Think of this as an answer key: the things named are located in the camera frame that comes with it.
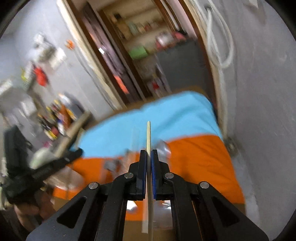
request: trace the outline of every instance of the cluttered shelf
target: cluttered shelf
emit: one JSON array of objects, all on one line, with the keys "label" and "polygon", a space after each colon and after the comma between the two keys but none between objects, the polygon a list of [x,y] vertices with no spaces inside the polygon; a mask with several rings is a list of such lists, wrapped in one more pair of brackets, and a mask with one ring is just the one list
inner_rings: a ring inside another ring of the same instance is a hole
[{"label": "cluttered shelf", "polygon": [[138,11],[138,12],[135,12],[135,13],[132,13],[132,14],[129,14],[129,15],[123,17],[120,21],[127,21],[127,20],[129,20],[129,19],[131,19],[133,17],[139,16],[139,15],[141,15],[143,13],[146,13],[146,12],[149,12],[149,11],[152,11],[152,10],[155,10],[155,9],[157,9],[156,6],[151,6],[151,7],[145,8],[144,10],[141,10],[141,11]]},{"label": "cluttered shelf", "polygon": [[137,39],[137,38],[139,38],[139,37],[143,37],[143,36],[146,35],[146,34],[149,34],[149,33],[151,33],[151,32],[154,32],[154,31],[156,31],[156,30],[159,30],[159,29],[161,29],[161,28],[165,28],[165,27],[167,27],[166,23],[165,23],[165,22],[162,22],[162,23],[159,24],[157,27],[155,27],[155,28],[151,28],[151,29],[148,29],[148,30],[145,31],[145,32],[142,32],[142,33],[139,33],[139,34],[137,34],[137,35],[134,35],[134,36],[132,36],[130,39],[122,39],[122,42],[123,42],[123,43],[127,43],[127,42],[134,41],[135,39]]}]

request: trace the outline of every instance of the human hand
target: human hand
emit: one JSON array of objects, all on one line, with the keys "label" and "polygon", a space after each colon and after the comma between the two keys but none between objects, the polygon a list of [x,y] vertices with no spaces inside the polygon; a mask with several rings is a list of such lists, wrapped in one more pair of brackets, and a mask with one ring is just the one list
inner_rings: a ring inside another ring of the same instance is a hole
[{"label": "human hand", "polygon": [[46,220],[55,213],[50,196],[46,192],[42,192],[40,195],[38,205],[39,207],[28,203],[21,203],[14,206],[18,220],[29,232],[32,232],[36,228],[29,216],[40,215],[43,220]]}]

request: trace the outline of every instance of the wooden stick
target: wooden stick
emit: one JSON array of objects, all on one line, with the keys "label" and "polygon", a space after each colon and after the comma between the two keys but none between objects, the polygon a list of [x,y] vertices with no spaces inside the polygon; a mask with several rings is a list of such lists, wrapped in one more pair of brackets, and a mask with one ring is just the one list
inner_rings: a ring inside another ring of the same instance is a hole
[{"label": "wooden stick", "polygon": [[76,137],[76,134],[79,132],[80,128],[86,123],[88,118],[91,116],[90,111],[85,111],[81,117],[78,118],[66,131],[66,135],[61,140],[61,143],[54,152],[54,156],[60,158],[63,156],[65,150],[69,147],[72,140]]},{"label": "wooden stick", "polygon": [[147,122],[147,196],[148,196],[148,241],[153,241],[153,190],[151,176],[151,123]]}]

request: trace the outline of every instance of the white hose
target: white hose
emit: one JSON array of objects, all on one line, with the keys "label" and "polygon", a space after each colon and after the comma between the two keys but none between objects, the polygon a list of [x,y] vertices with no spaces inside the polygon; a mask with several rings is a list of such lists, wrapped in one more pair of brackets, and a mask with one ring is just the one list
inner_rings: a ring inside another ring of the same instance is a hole
[{"label": "white hose", "polygon": [[[207,54],[211,60],[211,62],[218,68],[225,69],[230,66],[233,61],[234,55],[234,42],[229,30],[228,25],[226,24],[224,18],[222,17],[221,13],[218,11],[212,0],[208,0],[210,4],[210,8],[207,8],[207,17],[203,12],[202,7],[198,3],[197,0],[191,0],[193,7],[196,9],[197,14],[201,20],[202,28],[207,33]],[[215,36],[213,34],[213,13],[215,13],[220,21],[222,31],[225,35],[225,39],[227,41],[229,47],[229,53],[227,58],[222,61],[220,56],[220,51],[217,46],[217,42]]]}]

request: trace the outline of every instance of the white wall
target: white wall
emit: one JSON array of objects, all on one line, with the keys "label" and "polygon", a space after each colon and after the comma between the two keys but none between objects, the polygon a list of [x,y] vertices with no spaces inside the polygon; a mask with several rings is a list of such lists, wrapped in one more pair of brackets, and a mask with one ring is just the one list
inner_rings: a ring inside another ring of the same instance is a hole
[{"label": "white wall", "polygon": [[[245,0],[213,2],[235,45],[233,64],[224,69],[228,112],[234,108],[228,122],[243,157],[239,161],[246,162],[252,178],[260,228],[273,240],[296,207],[296,42],[265,1],[258,1],[258,8]],[[208,0],[199,3],[204,7]],[[215,25],[225,60],[226,40]]]},{"label": "white wall", "polygon": [[22,21],[24,14],[25,14],[24,11],[19,11],[17,13],[17,15],[13,18],[13,20],[10,22],[7,29],[5,30],[4,35],[5,34],[13,34],[16,31],[20,22]]},{"label": "white wall", "polygon": [[21,81],[21,62],[12,34],[0,38],[0,82],[12,78]]},{"label": "white wall", "polygon": [[96,86],[96,76],[79,49],[75,48],[75,51],[72,51],[65,47],[66,40],[75,40],[59,12],[56,0],[31,0],[22,11],[25,12],[24,17],[14,33],[15,46],[21,63],[25,65],[30,60],[28,53],[33,47],[34,36],[39,32],[42,32],[55,47],[62,48],[67,56],[66,61],[57,70],[44,69],[49,80],[46,87],[37,83],[33,86],[34,91],[42,97],[45,104],[51,103],[58,93],[66,91],[75,96],[96,119],[111,113],[111,107]]}]

